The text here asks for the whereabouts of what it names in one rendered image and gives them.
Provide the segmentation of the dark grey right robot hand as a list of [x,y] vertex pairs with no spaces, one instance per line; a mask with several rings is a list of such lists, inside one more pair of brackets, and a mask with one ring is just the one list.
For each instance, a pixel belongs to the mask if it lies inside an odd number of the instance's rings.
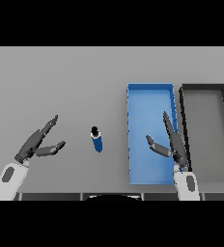
[[179,132],[174,129],[166,111],[163,112],[163,121],[169,137],[170,147],[167,148],[158,144],[150,135],[147,135],[146,139],[150,149],[164,157],[172,157],[182,169],[190,172],[190,162],[187,158],[182,137]]

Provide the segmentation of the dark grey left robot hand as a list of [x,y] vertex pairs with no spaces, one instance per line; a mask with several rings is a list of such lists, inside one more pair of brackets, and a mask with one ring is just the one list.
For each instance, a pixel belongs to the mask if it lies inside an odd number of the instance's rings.
[[60,149],[62,149],[66,144],[65,141],[61,141],[53,146],[41,147],[42,140],[57,123],[57,120],[58,116],[55,116],[42,129],[36,130],[22,145],[14,159],[23,164],[27,159],[30,159],[34,155],[37,157],[55,155]]

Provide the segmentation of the blue pipe with dark end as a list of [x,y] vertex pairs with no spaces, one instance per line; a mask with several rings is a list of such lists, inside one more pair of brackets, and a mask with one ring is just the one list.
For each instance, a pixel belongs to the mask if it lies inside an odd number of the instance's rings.
[[101,134],[96,126],[91,129],[91,138],[97,152],[102,152],[102,139]]

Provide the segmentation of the dark grey rectangular bin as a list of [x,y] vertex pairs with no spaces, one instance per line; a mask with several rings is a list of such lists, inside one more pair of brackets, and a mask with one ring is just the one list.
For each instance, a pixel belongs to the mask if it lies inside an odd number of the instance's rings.
[[183,136],[199,182],[224,182],[224,84],[182,84]]

